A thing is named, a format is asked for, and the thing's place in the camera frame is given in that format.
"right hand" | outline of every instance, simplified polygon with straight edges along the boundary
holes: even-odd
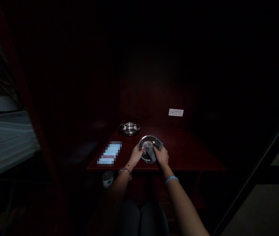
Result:
[[[163,146],[161,151],[158,151],[158,149],[156,147],[153,147],[153,150],[155,151],[155,154],[156,154],[157,160],[159,162],[159,165],[161,167],[167,166],[169,156],[168,156],[168,151],[165,149],[165,147]]]

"metal bowl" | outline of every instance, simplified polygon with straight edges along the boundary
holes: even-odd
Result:
[[[128,137],[137,135],[140,129],[141,126],[133,122],[127,122],[119,125],[119,133]]]
[[[138,149],[138,151],[141,148],[144,149],[143,155],[141,157],[144,161],[151,161],[150,156],[146,152],[146,148],[153,146],[155,144],[156,139],[157,138],[155,136],[146,135],[146,136],[142,137],[142,139],[139,141],[139,143],[137,145],[137,149]]]

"bracelet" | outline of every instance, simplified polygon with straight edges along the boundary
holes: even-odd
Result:
[[[131,181],[131,180],[133,179],[133,175],[132,175],[132,172],[131,172],[129,169],[127,169],[127,168],[122,168],[122,169],[119,170],[119,174],[120,174],[122,171],[124,171],[124,170],[130,175],[129,181]]]
[[[167,183],[168,183],[171,179],[176,179],[177,181],[179,181],[179,179],[178,179],[176,176],[174,176],[174,175],[169,176],[168,178],[166,178],[166,184],[165,184],[165,186],[167,185]]]

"wall outlet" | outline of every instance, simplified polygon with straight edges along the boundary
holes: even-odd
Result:
[[[184,110],[179,110],[179,109],[169,109],[169,115],[170,116],[183,116],[183,111]]]

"bowl rim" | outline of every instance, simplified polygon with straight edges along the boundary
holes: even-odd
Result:
[[[134,131],[125,131],[125,130],[121,129],[121,126],[124,126],[124,125],[129,124],[129,123],[135,124],[136,126],[138,126],[138,129],[134,130]],[[132,133],[138,132],[141,128],[142,128],[141,125],[138,124],[138,123],[135,123],[135,122],[125,122],[125,123],[122,123],[122,124],[119,125],[119,130],[121,132],[123,132],[123,133],[128,133],[128,134],[132,134]]]
[[[142,137],[141,139],[140,139],[140,141],[138,142],[138,145],[137,145],[137,150],[139,151],[139,144],[140,144],[140,142],[143,140],[143,139],[145,139],[146,137],[153,137],[153,138],[155,138],[155,139],[157,139],[155,136],[153,136],[153,135],[145,135],[144,137]]]

